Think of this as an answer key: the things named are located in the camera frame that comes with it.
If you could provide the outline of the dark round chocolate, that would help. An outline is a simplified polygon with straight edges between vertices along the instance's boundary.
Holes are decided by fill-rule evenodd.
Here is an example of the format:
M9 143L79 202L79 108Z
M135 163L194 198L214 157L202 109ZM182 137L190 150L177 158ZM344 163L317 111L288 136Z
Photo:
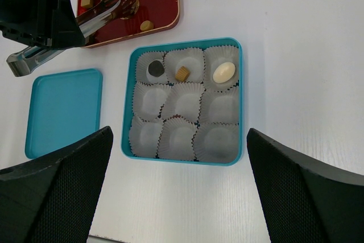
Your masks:
M164 67L161 61L154 60L148 65L148 72L153 77L160 77L164 74Z

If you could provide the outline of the white oval chocolate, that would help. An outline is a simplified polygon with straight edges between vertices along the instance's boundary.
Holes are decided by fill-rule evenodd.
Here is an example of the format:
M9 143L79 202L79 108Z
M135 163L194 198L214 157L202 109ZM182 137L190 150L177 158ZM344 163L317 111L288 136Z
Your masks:
M235 74L235 65L232 62L224 62L213 72L213 81L222 84L229 81Z

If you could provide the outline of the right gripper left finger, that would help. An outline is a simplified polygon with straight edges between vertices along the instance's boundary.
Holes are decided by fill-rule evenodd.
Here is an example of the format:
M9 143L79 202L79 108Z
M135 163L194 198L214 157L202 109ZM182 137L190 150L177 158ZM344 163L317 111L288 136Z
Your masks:
M1 242L86 242L110 159L106 126L1 170Z

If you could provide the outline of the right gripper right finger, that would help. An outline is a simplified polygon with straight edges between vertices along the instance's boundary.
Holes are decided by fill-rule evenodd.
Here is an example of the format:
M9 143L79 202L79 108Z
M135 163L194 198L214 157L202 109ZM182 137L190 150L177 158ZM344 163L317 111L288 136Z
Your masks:
M271 242L363 242L363 175L253 128L247 151Z

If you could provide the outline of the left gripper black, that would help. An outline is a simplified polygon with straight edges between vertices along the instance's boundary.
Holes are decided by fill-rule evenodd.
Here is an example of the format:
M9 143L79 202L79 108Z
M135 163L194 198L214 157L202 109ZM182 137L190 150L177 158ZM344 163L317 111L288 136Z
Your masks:
M1 33L6 39L45 49L85 44L71 0L1 0Z

